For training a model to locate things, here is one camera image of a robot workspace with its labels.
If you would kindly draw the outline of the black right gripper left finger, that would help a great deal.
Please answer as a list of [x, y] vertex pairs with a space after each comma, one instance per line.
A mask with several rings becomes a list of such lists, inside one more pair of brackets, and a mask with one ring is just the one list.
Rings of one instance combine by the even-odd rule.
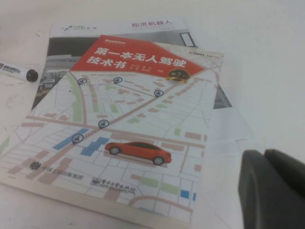
[[303, 229], [305, 198], [257, 150], [242, 155], [238, 193], [246, 229]]

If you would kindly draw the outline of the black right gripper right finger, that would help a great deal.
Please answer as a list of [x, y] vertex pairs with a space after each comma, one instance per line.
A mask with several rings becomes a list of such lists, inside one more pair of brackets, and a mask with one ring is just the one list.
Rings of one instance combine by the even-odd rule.
[[265, 158], [284, 182], [301, 197], [305, 197], [305, 164], [276, 149], [267, 149]]

